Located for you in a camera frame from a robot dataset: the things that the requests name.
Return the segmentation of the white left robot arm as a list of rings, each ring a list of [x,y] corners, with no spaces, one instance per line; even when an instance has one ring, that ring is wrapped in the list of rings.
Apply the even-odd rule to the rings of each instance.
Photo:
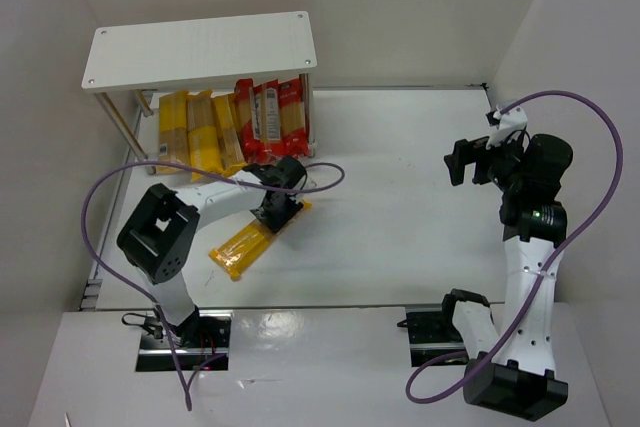
[[[202,325],[181,273],[198,230],[249,211],[260,227],[276,234],[302,210],[299,195],[292,191],[307,180],[305,167],[286,156],[275,165],[248,165],[227,182],[178,190],[158,183],[147,189],[116,244],[141,273],[180,342],[193,337]]]

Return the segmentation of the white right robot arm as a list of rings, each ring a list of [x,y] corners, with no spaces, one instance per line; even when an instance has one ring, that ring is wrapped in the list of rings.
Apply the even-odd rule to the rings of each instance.
[[[515,132],[497,146],[488,138],[462,139],[444,162],[453,185],[493,183],[502,193],[499,209],[507,259],[502,323],[495,324],[488,300],[454,289],[443,300],[445,317],[460,334],[468,363],[464,400],[479,407],[537,421],[563,406],[568,385],[555,376],[551,323],[557,271],[555,250],[566,238],[567,214],[556,196],[573,160],[564,140]]]

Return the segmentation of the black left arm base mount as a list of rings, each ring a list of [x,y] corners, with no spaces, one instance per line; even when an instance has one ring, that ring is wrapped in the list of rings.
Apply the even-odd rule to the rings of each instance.
[[[225,310],[202,310],[201,326],[190,333],[186,340],[174,338],[180,367],[194,371],[202,363],[212,359],[205,370],[226,371],[229,363],[229,345],[232,312]],[[121,323],[137,328],[140,333],[137,372],[169,372],[175,366],[169,348],[168,336],[152,311],[126,312]]]

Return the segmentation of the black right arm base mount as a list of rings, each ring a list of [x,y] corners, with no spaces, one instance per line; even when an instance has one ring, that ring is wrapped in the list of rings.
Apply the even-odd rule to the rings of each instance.
[[[397,327],[407,333],[413,367],[441,355],[464,351],[460,334],[447,323],[440,307],[409,307]]]

